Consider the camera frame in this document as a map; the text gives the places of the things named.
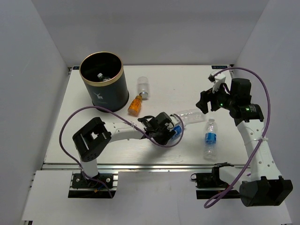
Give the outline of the large clear unlabelled bottle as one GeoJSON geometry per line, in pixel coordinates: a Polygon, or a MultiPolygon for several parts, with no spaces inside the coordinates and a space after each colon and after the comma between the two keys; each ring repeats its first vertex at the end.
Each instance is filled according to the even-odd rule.
{"type": "Polygon", "coordinates": [[[203,114],[197,108],[175,112],[172,114],[172,116],[174,115],[178,115],[181,118],[184,127],[186,127],[186,125],[201,123],[206,121],[205,114],[203,114]]]}

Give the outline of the clear bottle dark blue label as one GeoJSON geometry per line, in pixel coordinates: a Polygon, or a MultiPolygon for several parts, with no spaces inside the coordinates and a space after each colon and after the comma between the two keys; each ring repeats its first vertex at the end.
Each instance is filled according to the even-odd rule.
{"type": "Polygon", "coordinates": [[[171,141],[176,140],[177,138],[181,137],[182,134],[182,126],[181,125],[176,125],[173,128],[173,131],[175,132],[175,134],[172,136],[171,141]]]}

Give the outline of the small clear bottle blue label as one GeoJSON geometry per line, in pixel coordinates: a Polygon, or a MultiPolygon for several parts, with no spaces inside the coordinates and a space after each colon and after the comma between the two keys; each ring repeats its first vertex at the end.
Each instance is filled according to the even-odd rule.
{"type": "Polygon", "coordinates": [[[204,128],[203,158],[209,161],[217,159],[217,124],[214,118],[209,118],[204,128]]]}

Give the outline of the orange juice plastic bottle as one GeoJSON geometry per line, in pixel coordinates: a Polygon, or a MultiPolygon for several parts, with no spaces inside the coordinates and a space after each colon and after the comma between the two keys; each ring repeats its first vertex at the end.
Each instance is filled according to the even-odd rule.
{"type": "Polygon", "coordinates": [[[131,102],[127,112],[131,116],[137,117],[142,105],[142,97],[140,95],[136,96],[135,99],[131,102]]]}

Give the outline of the clear bottle green-blue label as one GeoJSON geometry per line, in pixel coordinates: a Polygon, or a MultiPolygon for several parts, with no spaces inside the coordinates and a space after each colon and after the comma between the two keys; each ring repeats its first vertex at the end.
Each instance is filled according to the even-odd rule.
{"type": "Polygon", "coordinates": [[[99,82],[106,82],[106,81],[111,80],[111,78],[109,76],[103,75],[102,73],[99,73],[97,75],[97,77],[99,79],[99,82]]]}

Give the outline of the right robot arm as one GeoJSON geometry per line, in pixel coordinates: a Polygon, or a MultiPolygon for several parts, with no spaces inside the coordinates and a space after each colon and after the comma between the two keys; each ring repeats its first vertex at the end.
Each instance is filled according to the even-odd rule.
{"type": "Polygon", "coordinates": [[[251,82],[248,79],[234,78],[230,88],[225,79],[211,78],[213,87],[200,94],[196,104],[204,114],[209,110],[224,108],[234,119],[235,126],[242,136],[250,167],[250,176],[244,174],[245,168],[236,169],[232,165],[219,164],[217,172],[212,174],[212,183],[228,188],[211,197],[204,207],[207,209],[216,204],[231,189],[240,194],[246,207],[279,206],[293,190],[291,180],[285,180],[274,162],[268,140],[265,137],[268,123],[264,121],[262,110],[258,104],[251,102],[251,82]]]}

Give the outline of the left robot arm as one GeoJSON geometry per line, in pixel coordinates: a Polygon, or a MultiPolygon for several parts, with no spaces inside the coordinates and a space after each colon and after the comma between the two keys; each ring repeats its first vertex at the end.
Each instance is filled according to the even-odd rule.
{"type": "Polygon", "coordinates": [[[165,112],[161,112],[156,117],[139,118],[138,122],[143,128],[131,122],[105,123],[100,117],[95,117],[73,135],[84,173],[83,182],[88,187],[94,187],[99,182],[97,158],[107,144],[128,139],[151,139],[166,147],[176,135],[175,128],[181,123],[176,115],[167,115],[165,112]]]}

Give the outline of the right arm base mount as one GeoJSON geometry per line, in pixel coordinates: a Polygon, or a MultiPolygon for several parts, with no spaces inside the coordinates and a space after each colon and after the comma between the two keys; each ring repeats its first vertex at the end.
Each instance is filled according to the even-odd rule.
{"type": "Polygon", "coordinates": [[[219,177],[219,169],[221,167],[235,168],[240,171],[240,168],[225,162],[214,164],[210,172],[198,172],[191,174],[190,179],[196,184],[197,200],[208,200],[212,196],[220,194],[229,187],[229,184],[222,181],[219,177]]]}

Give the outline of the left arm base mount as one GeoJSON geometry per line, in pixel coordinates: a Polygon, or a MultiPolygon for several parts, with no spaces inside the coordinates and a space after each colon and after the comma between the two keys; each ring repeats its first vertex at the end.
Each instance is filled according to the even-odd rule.
{"type": "Polygon", "coordinates": [[[113,173],[99,173],[94,177],[101,182],[86,179],[82,173],[73,173],[71,176],[68,198],[82,199],[111,199],[117,188],[117,175],[113,173]]]}

